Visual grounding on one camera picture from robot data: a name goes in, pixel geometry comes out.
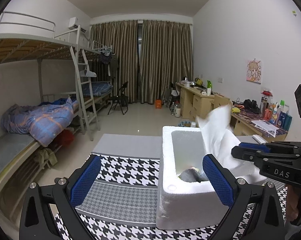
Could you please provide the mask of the person's hand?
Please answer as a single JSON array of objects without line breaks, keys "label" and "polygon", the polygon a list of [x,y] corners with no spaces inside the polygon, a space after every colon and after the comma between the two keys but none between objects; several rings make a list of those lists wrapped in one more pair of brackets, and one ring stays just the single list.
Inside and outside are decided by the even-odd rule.
[{"label": "person's hand", "polygon": [[299,200],[299,189],[291,185],[287,186],[287,198],[286,198],[286,220],[294,221],[298,217],[298,200]]}]

